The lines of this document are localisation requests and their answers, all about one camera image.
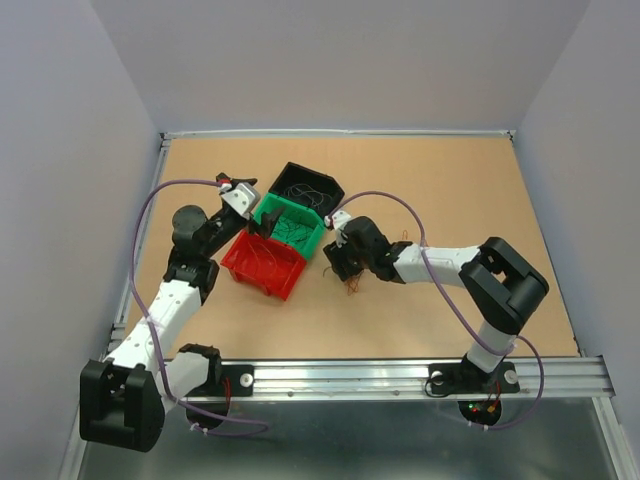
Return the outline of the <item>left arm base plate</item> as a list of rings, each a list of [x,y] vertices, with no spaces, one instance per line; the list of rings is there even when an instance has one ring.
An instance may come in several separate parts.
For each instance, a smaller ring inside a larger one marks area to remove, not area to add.
[[[220,379],[214,382],[207,379],[202,385],[192,388],[184,397],[223,397],[226,396],[225,386],[231,387],[231,397],[251,397],[253,395],[253,379],[255,368],[252,364],[227,364],[221,367]]]

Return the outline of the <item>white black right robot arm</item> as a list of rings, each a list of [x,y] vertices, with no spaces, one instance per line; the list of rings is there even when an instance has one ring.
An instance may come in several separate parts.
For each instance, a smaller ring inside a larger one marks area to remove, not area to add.
[[[543,275],[500,237],[479,246],[439,248],[391,242],[370,218],[342,210],[324,222],[335,240],[323,252],[341,281],[368,270],[385,282],[432,283],[441,294],[446,286],[464,288],[473,300],[483,323],[462,360],[434,376],[438,396],[487,388],[549,292]]]

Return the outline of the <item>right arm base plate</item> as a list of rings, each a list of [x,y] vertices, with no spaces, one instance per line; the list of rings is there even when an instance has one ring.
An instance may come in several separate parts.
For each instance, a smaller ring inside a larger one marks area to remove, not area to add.
[[[502,362],[492,373],[486,373],[460,361],[429,366],[424,390],[432,398],[481,397],[490,393],[515,394],[520,391],[520,385],[512,362]]]

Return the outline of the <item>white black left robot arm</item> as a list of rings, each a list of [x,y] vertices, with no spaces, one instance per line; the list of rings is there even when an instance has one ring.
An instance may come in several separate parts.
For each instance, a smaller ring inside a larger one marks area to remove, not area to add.
[[[165,417],[175,407],[195,413],[191,429],[205,436],[229,437],[228,413],[215,413],[186,402],[194,389],[215,392],[223,379],[218,349],[184,345],[171,361],[164,357],[185,324],[213,291],[219,265],[213,256],[238,233],[270,237],[276,217],[257,222],[252,214],[261,196],[254,178],[219,173],[211,186],[220,209],[213,215],[196,205],[179,208],[172,217],[167,269],[151,304],[130,288],[142,317],[118,347],[102,360],[91,360],[80,374],[79,435],[87,442],[148,452],[157,443]]]

